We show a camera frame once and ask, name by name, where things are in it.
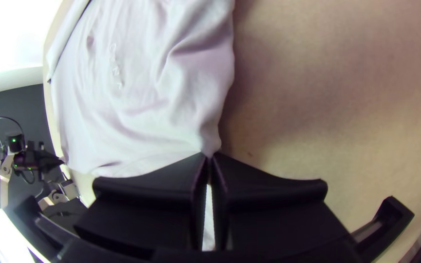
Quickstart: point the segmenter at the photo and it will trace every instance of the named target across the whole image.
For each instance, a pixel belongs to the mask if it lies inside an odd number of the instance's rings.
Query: black cable
[[[29,184],[29,185],[33,185],[34,183],[35,183],[35,181],[36,181],[36,177],[35,177],[35,174],[34,174],[34,171],[30,171],[30,173],[32,174],[32,177],[33,177],[33,179],[31,180],[31,181],[29,181],[28,179],[27,179],[27,177],[25,176],[25,173],[23,172],[23,171],[15,171],[15,173],[16,173],[16,175],[17,176],[21,176],[22,177],[22,179],[27,183],[27,184]]]
[[[36,181],[36,177],[35,177],[34,171],[31,170],[29,172],[32,174],[32,178],[33,178],[32,181],[27,180],[27,177],[25,177],[25,173],[24,172],[22,172],[22,179],[24,179],[24,181],[26,183],[28,183],[30,185],[33,185],[35,183],[35,181]]]
[[[24,135],[24,130],[23,130],[23,129],[22,129],[22,127],[20,126],[19,122],[17,122],[16,120],[14,120],[14,119],[12,119],[12,118],[9,118],[9,117],[4,117],[4,116],[1,116],[1,117],[0,117],[0,120],[1,120],[1,119],[10,120],[10,121],[12,121],[12,122],[16,123],[16,124],[17,124],[17,126],[19,126],[20,132],[22,132],[22,135]]]

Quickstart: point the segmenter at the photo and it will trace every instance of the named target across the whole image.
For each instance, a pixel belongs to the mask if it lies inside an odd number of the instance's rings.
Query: white surface
[[[42,83],[45,36],[61,0],[0,0],[0,91]]]
[[[57,38],[70,35],[82,2]],[[232,10],[228,0],[92,1],[59,61],[47,57],[69,168],[129,177],[217,151],[233,82]]]
[[[0,262],[34,262],[27,245],[30,245],[29,242],[12,224],[4,211],[0,209]]]

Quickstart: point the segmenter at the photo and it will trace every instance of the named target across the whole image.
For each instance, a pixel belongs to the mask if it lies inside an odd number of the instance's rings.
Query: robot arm
[[[47,182],[44,174],[62,164],[58,157],[45,151],[42,142],[39,144],[39,149],[36,150],[33,141],[28,141],[25,144],[25,139],[22,133],[15,133],[7,136],[7,140],[2,145],[0,158],[0,205],[5,208],[8,205],[8,189],[9,181],[12,173],[15,172],[17,176],[23,175],[23,171],[29,171],[33,175],[38,172],[38,181],[43,183],[43,188],[36,196],[38,205],[42,210],[48,206],[57,203],[65,203],[79,196],[76,185],[72,180],[64,178],[62,182]]]

